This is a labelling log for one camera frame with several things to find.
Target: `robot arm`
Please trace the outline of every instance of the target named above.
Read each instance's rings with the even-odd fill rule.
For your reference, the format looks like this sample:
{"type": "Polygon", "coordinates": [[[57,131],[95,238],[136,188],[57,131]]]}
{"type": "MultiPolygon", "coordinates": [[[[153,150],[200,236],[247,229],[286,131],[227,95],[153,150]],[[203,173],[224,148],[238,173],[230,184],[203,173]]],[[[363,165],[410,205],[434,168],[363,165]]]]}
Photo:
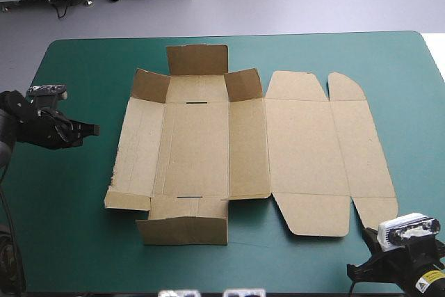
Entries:
{"type": "Polygon", "coordinates": [[[0,168],[9,162],[15,141],[56,150],[99,135],[98,125],[71,120],[56,109],[67,98],[66,85],[33,86],[27,97],[30,102],[16,90],[0,93],[0,168]]]}

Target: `cardboard tab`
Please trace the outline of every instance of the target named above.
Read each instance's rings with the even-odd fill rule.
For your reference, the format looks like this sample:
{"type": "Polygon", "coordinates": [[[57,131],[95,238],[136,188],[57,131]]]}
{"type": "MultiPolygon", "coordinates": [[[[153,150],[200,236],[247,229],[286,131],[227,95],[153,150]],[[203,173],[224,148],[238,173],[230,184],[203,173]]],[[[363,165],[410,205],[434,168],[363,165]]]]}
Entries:
{"type": "Polygon", "coordinates": [[[257,69],[249,69],[224,75],[230,102],[263,97],[263,88],[257,69]]]}
{"type": "Polygon", "coordinates": [[[378,229],[381,222],[397,217],[396,198],[353,198],[364,227],[378,229]]]}
{"type": "Polygon", "coordinates": [[[172,76],[196,76],[229,72],[227,45],[184,45],[167,47],[172,76]]]}
{"type": "Polygon", "coordinates": [[[275,71],[266,93],[268,99],[327,102],[325,92],[312,73],[275,71]]]}
{"type": "Polygon", "coordinates": [[[344,74],[330,73],[328,86],[330,101],[366,100],[362,88],[344,74]]]}
{"type": "Polygon", "coordinates": [[[104,204],[107,209],[149,211],[150,197],[109,190],[106,192],[104,204]]]}
{"type": "Polygon", "coordinates": [[[349,196],[274,192],[273,197],[294,234],[345,236],[349,232],[349,196]]]}

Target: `white device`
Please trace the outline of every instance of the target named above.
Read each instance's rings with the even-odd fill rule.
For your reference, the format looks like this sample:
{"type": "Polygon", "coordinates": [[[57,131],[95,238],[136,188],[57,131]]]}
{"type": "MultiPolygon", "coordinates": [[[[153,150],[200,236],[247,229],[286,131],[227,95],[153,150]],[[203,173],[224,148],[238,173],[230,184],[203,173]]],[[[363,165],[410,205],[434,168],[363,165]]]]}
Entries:
{"type": "Polygon", "coordinates": [[[404,247],[410,239],[436,235],[440,231],[437,219],[417,212],[378,225],[377,241],[383,252],[404,247]]]}
{"type": "Polygon", "coordinates": [[[264,289],[228,289],[224,291],[222,297],[248,297],[258,296],[266,297],[266,290],[264,289]]]}
{"type": "Polygon", "coordinates": [[[201,297],[198,290],[161,290],[158,297],[201,297]]]}

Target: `cardboard flap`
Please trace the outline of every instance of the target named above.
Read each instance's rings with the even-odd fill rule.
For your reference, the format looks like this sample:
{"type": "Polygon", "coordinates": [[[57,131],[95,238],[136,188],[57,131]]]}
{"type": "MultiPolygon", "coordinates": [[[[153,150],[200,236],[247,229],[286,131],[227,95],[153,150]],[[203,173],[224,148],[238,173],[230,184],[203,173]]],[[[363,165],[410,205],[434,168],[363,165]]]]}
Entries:
{"type": "Polygon", "coordinates": [[[331,92],[341,100],[331,102],[350,194],[353,197],[395,197],[387,161],[362,89],[342,74],[329,77],[331,92]]]}
{"type": "Polygon", "coordinates": [[[107,209],[149,211],[150,197],[109,190],[106,192],[104,204],[107,209]]]}
{"type": "Polygon", "coordinates": [[[149,220],[172,217],[227,218],[228,202],[220,198],[177,198],[156,196],[152,198],[149,220]]]}
{"type": "Polygon", "coordinates": [[[338,72],[329,74],[328,78],[330,101],[366,100],[362,88],[351,78],[338,72]]]}
{"type": "Polygon", "coordinates": [[[145,245],[227,245],[227,219],[175,217],[137,220],[145,245]]]}
{"type": "Polygon", "coordinates": [[[224,74],[229,72],[227,45],[184,45],[167,47],[172,76],[224,74]]]}
{"type": "Polygon", "coordinates": [[[329,75],[332,114],[348,173],[350,194],[365,227],[397,217],[396,193],[373,116],[360,86],[329,75]]]}
{"type": "Polygon", "coordinates": [[[231,102],[229,199],[270,196],[266,114],[263,99],[231,102]]]}
{"type": "Polygon", "coordinates": [[[165,103],[170,77],[137,69],[131,96],[137,99],[165,103]]]}
{"type": "Polygon", "coordinates": [[[301,236],[345,236],[349,232],[349,196],[274,193],[292,233],[301,236]]]}
{"type": "Polygon", "coordinates": [[[292,71],[275,71],[273,73],[266,98],[328,101],[314,74],[292,71]]]}
{"type": "Polygon", "coordinates": [[[144,207],[140,201],[152,195],[164,106],[157,102],[130,97],[122,124],[113,177],[108,189],[109,193],[113,193],[107,195],[108,206],[140,209],[141,206],[144,207]]]}
{"type": "Polygon", "coordinates": [[[257,69],[224,74],[230,102],[263,97],[263,88],[257,69]]]}
{"type": "Polygon", "coordinates": [[[381,222],[397,217],[396,198],[354,198],[354,205],[364,227],[377,230],[381,222]]]}

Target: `cardboard panel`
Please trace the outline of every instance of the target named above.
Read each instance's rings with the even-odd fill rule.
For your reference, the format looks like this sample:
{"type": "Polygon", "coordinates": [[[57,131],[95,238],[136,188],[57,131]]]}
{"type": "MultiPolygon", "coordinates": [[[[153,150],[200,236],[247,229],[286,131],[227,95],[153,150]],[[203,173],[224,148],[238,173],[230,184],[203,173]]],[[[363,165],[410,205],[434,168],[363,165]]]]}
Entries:
{"type": "Polygon", "coordinates": [[[330,103],[313,74],[275,72],[266,94],[271,188],[294,234],[344,236],[350,196],[330,103]]]}
{"type": "MultiPolygon", "coordinates": [[[[163,114],[164,104],[130,97],[120,134],[110,191],[151,196],[163,114]]],[[[116,196],[114,193],[113,207],[117,207],[116,196]]],[[[125,195],[125,200],[122,201],[125,201],[126,207],[131,205],[128,195],[125,195]]]]}
{"type": "Polygon", "coordinates": [[[263,88],[257,69],[249,69],[224,75],[230,102],[263,97],[263,88]]]}
{"type": "Polygon", "coordinates": [[[229,104],[168,104],[163,132],[156,193],[226,198],[229,104]]]}
{"type": "Polygon", "coordinates": [[[273,73],[266,98],[328,101],[320,83],[312,73],[291,71],[273,73]]]}
{"type": "Polygon", "coordinates": [[[287,226],[301,236],[345,236],[349,196],[273,193],[287,226]]]}
{"type": "Polygon", "coordinates": [[[227,219],[176,217],[137,220],[146,245],[227,245],[227,219]]]}
{"type": "Polygon", "coordinates": [[[224,74],[229,72],[227,45],[167,47],[170,75],[224,74]]]}
{"type": "Polygon", "coordinates": [[[266,115],[273,193],[349,195],[328,102],[266,99],[266,115]]]}
{"type": "Polygon", "coordinates": [[[165,103],[170,77],[137,69],[131,96],[137,99],[165,103]]]}
{"type": "Polygon", "coordinates": [[[231,102],[229,115],[229,198],[267,198],[270,177],[264,100],[231,102]]]}
{"type": "Polygon", "coordinates": [[[168,104],[226,101],[229,98],[224,76],[172,77],[166,98],[168,104]]]}
{"type": "Polygon", "coordinates": [[[228,202],[219,198],[176,198],[156,196],[152,198],[150,220],[172,217],[227,218],[228,202]]]}

